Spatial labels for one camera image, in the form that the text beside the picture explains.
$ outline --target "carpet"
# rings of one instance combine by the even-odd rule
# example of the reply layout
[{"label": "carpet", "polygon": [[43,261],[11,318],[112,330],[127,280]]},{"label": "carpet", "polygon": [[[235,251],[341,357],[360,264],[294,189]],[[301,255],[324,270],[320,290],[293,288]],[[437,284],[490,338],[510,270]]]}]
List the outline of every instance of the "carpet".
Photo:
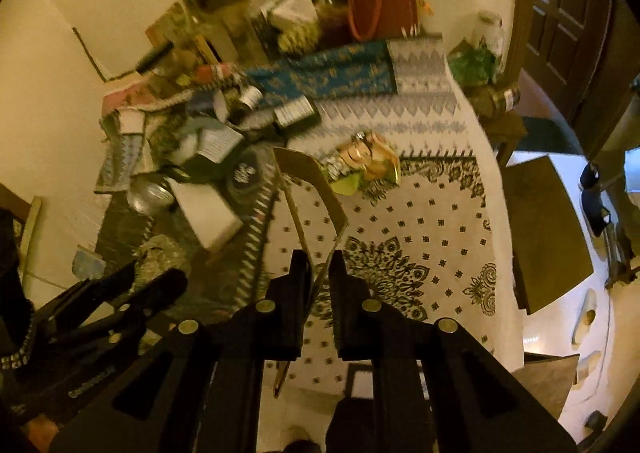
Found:
[{"label": "carpet", "polygon": [[527,136],[518,144],[523,152],[548,152],[552,154],[584,154],[573,130],[565,120],[552,120],[523,116]]}]

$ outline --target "blue patterned cloth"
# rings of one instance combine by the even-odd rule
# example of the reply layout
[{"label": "blue patterned cloth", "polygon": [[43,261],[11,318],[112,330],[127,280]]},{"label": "blue patterned cloth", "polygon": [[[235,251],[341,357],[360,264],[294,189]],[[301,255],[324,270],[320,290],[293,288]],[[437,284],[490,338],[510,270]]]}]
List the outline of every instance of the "blue patterned cloth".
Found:
[{"label": "blue patterned cloth", "polygon": [[302,94],[325,99],[396,92],[384,41],[354,43],[298,60],[281,59],[246,73],[264,87],[264,104],[268,106],[285,103]]}]

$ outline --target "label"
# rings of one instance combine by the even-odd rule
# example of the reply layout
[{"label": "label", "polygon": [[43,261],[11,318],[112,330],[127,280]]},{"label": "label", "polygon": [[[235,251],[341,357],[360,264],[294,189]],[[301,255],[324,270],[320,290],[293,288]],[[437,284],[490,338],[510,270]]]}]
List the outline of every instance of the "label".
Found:
[{"label": "label", "polygon": [[273,34],[272,28],[267,23],[267,19],[260,12],[250,19],[251,26],[254,28],[255,35],[258,37],[260,45],[267,58],[270,60],[278,59],[280,51],[278,49],[278,40]]},{"label": "label", "polygon": [[242,139],[242,134],[228,126],[223,126],[220,130],[203,130],[198,154],[220,164]]},{"label": "label", "polygon": [[513,90],[509,88],[504,91],[504,100],[506,102],[504,111],[508,112],[509,110],[513,109]]},{"label": "label", "polygon": [[260,92],[260,89],[249,86],[242,91],[242,94],[238,101],[244,103],[250,109],[254,110],[261,99],[262,92]]},{"label": "label", "polygon": [[314,114],[314,107],[305,96],[274,109],[276,120],[280,126],[289,126]]},{"label": "label", "polygon": [[236,165],[233,173],[233,186],[239,191],[253,188],[260,182],[258,159],[253,152],[247,152]]}]

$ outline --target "white tablecloth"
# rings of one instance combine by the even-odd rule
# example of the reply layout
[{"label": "white tablecloth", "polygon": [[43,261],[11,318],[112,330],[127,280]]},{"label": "white tablecloth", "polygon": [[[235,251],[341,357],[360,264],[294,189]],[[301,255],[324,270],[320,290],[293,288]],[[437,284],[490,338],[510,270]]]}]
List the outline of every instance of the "white tablecloth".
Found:
[{"label": "white tablecloth", "polygon": [[[513,295],[511,236],[493,151],[472,107],[453,81],[442,40],[389,43],[398,94],[318,102],[322,124],[289,147],[321,157],[359,130],[375,130],[402,159],[398,188],[374,185],[340,200],[350,221],[347,268],[407,317],[452,317],[509,370],[522,366],[522,324]],[[292,184],[314,263],[335,233],[318,193]],[[284,274],[299,247],[286,202],[276,202],[264,252],[269,277]],[[332,336],[328,291],[305,328],[302,357],[287,383],[341,393],[346,363]],[[267,373],[273,372],[267,364]]]}]

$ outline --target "wooden door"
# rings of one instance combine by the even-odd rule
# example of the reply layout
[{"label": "wooden door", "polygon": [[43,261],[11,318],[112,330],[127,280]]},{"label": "wooden door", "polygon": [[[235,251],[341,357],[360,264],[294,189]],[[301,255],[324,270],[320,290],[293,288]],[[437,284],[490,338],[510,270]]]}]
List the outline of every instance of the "wooden door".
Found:
[{"label": "wooden door", "polygon": [[586,95],[611,0],[533,0],[524,69],[571,123]]}]

